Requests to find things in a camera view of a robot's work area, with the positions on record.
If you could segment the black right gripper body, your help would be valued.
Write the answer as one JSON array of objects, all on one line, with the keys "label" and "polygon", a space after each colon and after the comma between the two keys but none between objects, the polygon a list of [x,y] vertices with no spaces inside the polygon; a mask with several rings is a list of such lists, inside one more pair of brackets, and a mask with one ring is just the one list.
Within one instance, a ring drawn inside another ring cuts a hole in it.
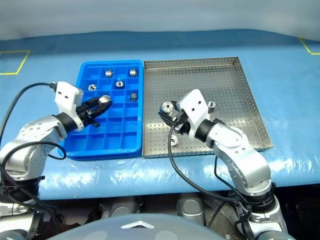
[{"label": "black right gripper body", "polygon": [[171,116],[171,127],[173,132],[181,135],[188,135],[190,132],[190,123],[188,122],[188,115],[184,110],[178,112],[175,116]]}]

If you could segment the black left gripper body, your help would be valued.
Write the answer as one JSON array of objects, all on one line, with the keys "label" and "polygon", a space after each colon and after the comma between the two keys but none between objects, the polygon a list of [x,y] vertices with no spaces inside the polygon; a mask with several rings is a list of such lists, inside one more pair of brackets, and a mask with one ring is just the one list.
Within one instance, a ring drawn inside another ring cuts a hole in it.
[{"label": "black left gripper body", "polygon": [[85,127],[89,125],[93,125],[94,127],[100,126],[100,124],[94,120],[95,117],[91,116],[91,110],[95,109],[97,106],[98,105],[86,105],[85,102],[83,102],[80,106],[76,107],[77,116]]}]

